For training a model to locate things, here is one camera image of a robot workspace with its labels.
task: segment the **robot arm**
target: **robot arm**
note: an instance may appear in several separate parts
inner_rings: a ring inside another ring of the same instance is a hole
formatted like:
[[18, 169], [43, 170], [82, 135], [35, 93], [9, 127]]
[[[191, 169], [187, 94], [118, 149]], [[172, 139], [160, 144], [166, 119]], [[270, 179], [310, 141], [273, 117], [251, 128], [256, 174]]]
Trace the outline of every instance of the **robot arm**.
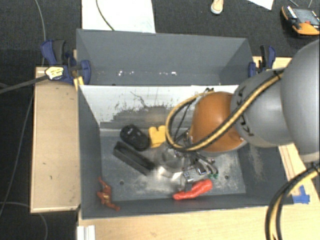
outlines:
[[[191, 145], [171, 137], [171, 122], [183, 106], [195, 106]], [[301, 49], [285, 69], [264, 71], [241, 83], [235, 93], [198, 94], [174, 108], [166, 137], [178, 151], [225, 152], [250, 143], [276, 147], [294, 143], [305, 162], [319, 159], [319, 40]]]

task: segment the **wooden board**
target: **wooden board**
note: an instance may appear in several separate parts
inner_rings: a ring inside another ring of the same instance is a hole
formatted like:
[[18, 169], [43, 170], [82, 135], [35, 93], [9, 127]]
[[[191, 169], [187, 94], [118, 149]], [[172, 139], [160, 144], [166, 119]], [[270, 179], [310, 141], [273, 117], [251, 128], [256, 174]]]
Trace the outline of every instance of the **wooden board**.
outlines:
[[[36, 69], [36, 77], [44, 68]], [[30, 211], [75, 210], [80, 204], [76, 90], [63, 82], [37, 83], [33, 109]]]

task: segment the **gray cardboard wall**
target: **gray cardboard wall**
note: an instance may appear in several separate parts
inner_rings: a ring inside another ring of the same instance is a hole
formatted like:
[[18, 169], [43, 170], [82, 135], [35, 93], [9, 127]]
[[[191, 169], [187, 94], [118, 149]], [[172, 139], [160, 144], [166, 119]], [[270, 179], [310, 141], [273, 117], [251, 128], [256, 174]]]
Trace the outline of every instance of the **gray cardboard wall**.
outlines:
[[248, 78], [245, 38], [77, 29], [91, 85], [234, 85]]

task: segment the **dust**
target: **dust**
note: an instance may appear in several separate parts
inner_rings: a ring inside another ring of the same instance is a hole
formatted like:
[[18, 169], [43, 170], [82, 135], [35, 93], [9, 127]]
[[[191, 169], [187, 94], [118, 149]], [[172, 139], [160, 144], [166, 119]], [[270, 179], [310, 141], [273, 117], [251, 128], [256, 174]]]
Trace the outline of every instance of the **dust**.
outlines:
[[264, 172], [264, 163], [261, 159], [259, 150], [253, 145], [250, 145], [249, 148], [250, 148], [250, 152], [248, 156], [249, 156], [250, 162], [253, 164], [253, 168], [256, 174], [255, 177], [259, 181], [263, 181], [266, 176]]

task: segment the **black object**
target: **black object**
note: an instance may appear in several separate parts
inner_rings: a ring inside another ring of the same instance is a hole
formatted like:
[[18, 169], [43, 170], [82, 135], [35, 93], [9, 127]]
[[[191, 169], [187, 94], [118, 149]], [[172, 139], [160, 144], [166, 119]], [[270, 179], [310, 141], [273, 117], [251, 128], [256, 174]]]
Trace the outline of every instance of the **black object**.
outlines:
[[148, 173], [155, 168], [153, 162], [120, 141], [116, 143], [113, 149], [113, 155], [143, 175], [148, 175]]
[[134, 124], [122, 128], [120, 138], [137, 151], [144, 151], [149, 147], [148, 136]]

